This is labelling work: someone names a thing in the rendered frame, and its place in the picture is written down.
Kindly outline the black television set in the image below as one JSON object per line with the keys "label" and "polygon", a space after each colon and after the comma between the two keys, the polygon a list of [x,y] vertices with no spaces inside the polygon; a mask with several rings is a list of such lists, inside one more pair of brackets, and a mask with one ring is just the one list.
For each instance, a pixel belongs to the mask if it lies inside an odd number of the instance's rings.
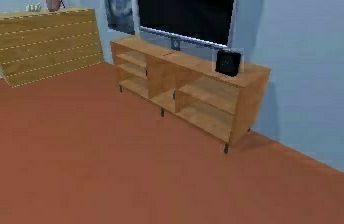
{"label": "black television set", "polygon": [[169,49],[180,43],[229,46],[237,0],[137,0],[140,37]]}

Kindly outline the wooden open shelf unit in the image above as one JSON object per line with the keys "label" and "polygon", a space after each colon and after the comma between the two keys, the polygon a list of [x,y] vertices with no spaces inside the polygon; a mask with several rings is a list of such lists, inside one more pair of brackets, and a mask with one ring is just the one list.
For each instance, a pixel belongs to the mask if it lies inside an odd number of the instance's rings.
{"label": "wooden open shelf unit", "polygon": [[211,61],[128,36],[110,42],[117,84],[214,136],[228,149],[257,120],[270,69],[244,62],[226,76]]}

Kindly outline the black cube alarm clock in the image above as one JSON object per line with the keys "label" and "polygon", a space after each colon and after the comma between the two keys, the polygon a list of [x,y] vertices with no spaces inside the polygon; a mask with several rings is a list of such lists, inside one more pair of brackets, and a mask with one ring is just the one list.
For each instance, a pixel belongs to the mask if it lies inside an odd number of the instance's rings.
{"label": "black cube alarm clock", "polygon": [[219,50],[217,52],[215,71],[230,77],[239,73],[242,55],[239,52]]}

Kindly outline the wooden chest of drawers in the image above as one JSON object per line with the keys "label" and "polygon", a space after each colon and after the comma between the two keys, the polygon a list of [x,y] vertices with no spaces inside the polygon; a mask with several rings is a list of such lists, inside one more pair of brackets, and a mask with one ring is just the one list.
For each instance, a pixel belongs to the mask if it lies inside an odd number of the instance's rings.
{"label": "wooden chest of drawers", "polygon": [[0,73],[11,87],[103,61],[92,8],[0,13]]}

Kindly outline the pink vase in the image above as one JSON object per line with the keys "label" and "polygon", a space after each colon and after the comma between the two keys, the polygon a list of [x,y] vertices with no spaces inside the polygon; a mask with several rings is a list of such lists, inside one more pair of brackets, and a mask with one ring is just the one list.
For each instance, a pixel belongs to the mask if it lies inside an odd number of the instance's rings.
{"label": "pink vase", "polygon": [[64,6],[63,0],[46,0],[47,9],[50,12],[55,12],[60,9],[61,6]]}

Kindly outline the blue framed wall picture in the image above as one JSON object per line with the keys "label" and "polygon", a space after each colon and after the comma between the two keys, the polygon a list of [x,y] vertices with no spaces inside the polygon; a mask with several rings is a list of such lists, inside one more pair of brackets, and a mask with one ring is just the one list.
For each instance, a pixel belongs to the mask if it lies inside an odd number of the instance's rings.
{"label": "blue framed wall picture", "polygon": [[105,0],[105,10],[110,29],[133,35],[132,0]]}

